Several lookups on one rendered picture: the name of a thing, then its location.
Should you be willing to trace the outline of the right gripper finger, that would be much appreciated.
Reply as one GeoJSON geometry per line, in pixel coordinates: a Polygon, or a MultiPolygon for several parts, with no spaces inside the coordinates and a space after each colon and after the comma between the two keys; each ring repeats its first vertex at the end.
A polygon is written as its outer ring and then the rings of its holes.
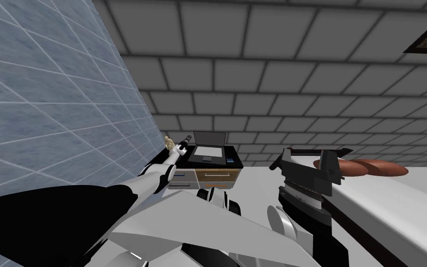
{"type": "Polygon", "coordinates": [[[325,171],[331,177],[342,179],[342,173],[339,166],[339,158],[336,152],[331,150],[322,150],[319,160],[319,170],[325,171]]]}
{"type": "Polygon", "coordinates": [[[283,153],[280,156],[278,156],[278,158],[275,160],[275,163],[292,162],[291,152],[292,152],[291,147],[285,148],[283,153]]]}

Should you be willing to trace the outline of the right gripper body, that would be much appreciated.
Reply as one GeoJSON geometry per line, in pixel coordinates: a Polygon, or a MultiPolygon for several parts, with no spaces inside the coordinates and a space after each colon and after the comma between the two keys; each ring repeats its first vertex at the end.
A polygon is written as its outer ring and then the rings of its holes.
{"type": "Polygon", "coordinates": [[[291,160],[277,159],[269,166],[270,170],[277,168],[288,182],[326,196],[332,195],[333,184],[341,185],[345,179],[339,171],[332,170],[330,173],[291,160]]]}

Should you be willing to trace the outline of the white bed with brown pillows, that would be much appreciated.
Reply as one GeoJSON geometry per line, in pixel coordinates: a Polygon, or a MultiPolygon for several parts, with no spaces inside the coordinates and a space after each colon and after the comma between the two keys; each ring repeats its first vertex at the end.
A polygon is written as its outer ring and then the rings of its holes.
{"type": "Polygon", "coordinates": [[[427,167],[398,178],[346,178],[322,207],[381,266],[427,267],[427,193],[404,183],[418,178],[427,167]]]}

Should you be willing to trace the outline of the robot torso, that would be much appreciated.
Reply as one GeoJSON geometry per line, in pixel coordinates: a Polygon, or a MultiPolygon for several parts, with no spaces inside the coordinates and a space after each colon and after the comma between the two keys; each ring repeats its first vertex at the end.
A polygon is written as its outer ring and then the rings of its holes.
{"type": "Polygon", "coordinates": [[[182,244],[260,259],[281,267],[320,267],[295,241],[191,193],[177,191],[148,205],[155,191],[131,186],[138,199],[102,237],[86,267],[158,267],[182,244]]]}

